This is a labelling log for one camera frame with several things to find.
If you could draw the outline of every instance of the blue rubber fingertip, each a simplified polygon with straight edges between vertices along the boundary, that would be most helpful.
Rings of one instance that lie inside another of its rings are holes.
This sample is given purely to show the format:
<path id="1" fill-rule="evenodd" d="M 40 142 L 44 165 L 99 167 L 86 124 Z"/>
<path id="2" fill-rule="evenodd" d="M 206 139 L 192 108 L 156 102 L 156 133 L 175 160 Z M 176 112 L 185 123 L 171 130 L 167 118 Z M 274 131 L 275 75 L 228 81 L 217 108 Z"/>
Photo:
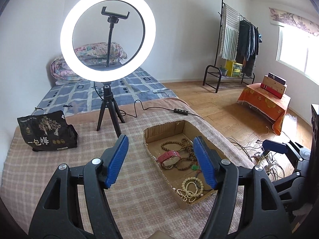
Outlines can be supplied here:
<path id="1" fill-rule="evenodd" d="M 214 166 L 209 159 L 207 152 L 205 151 L 200 140 L 195 137 L 193 141 L 194 153 L 199 162 L 200 168 L 204 175 L 205 181 L 212 188 L 215 188 L 217 185 L 217 181 L 215 178 L 215 169 Z"/>
<path id="2" fill-rule="evenodd" d="M 128 149 L 129 138 L 125 136 L 116 152 L 114 153 L 114 156 L 108 166 L 107 178 L 105 180 L 105 185 L 107 188 L 110 188 L 111 185 L 116 182 Z"/>

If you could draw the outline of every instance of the black snack bag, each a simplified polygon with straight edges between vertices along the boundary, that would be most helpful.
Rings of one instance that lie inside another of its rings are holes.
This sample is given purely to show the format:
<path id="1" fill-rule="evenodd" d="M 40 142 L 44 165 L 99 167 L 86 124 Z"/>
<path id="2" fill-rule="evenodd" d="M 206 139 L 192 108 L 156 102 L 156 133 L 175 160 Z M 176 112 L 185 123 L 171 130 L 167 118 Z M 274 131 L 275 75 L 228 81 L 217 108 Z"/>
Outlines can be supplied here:
<path id="1" fill-rule="evenodd" d="M 17 118 L 24 141 L 33 151 L 77 147 L 78 133 L 66 123 L 63 111 Z"/>

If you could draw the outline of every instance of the illuminated white ring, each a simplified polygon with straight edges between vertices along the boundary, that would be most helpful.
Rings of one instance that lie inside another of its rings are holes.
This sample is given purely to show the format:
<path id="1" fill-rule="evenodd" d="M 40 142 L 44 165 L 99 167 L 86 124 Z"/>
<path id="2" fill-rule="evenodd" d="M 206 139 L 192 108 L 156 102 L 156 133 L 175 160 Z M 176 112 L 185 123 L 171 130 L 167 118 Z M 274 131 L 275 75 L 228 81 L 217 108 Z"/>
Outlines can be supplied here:
<path id="1" fill-rule="evenodd" d="M 84 65 L 76 56 L 72 36 L 75 25 L 81 15 L 88 8 L 102 1 L 108 0 L 80 0 L 72 8 L 62 26 L 60 46 L 65 62 L 77 75 L 95 82 L 110 82 L 121 79 L 134 72 L 146 60 L 154 45 L 156 25 L 152 10 L 144 0 L 119 0 L 132 5 L 142 17 L 145 23 L 144 42 L 135 57 L 124 66 L 109 71 L 93 70 Z"/>

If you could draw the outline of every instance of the floor plank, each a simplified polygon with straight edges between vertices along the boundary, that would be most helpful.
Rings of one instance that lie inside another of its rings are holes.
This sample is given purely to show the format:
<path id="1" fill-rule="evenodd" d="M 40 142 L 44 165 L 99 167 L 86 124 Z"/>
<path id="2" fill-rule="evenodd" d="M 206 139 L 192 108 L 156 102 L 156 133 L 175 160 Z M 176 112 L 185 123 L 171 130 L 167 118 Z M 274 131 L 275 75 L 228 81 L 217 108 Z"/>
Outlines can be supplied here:
<path id="1" fill-rule="evenodd" d="M 186 101 L 197 114 L 225 137 L 234 138 L 243 146 L 253 147 L 247 148 L 250 155 L 261 151 L 259 139 L 261 141 L 270 139 L 282 143 L 288 142 L 291 138 L 293 141 L 311 148 L 312 130 L 308 123 L 288 109 L 287 114 L 290 115 L 285 116 L 282 130 L 289 138 L 284 133 L 276 136 L 272 131 L 272 123 L 258 112 L 237 103 L 243 88 L 222 89 L 216 94 L 211 87 L 202 86 L 200 81 L 174 82 L 164 85 Z M 291 174 L 293 167 L 286 156 L 276 154 L 275 159 L 283 167 L 286 176 Z"/>

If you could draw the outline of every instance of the small table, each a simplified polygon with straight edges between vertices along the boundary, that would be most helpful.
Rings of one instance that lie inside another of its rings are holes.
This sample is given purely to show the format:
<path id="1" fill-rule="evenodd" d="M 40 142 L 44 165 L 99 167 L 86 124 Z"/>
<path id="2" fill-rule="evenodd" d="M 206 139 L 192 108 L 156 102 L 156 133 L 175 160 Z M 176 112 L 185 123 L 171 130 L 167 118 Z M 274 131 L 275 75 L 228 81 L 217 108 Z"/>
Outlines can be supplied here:
<path id="1" fill-rule="evenodd" d="M 281 99 L 260 87 L 260 83 L 247 85 L 237 102 L 247 102 L 274 121 L 272 129 L 281 134 L 282 123 L 287 112 L 290 97 L 286 94 Z"/>

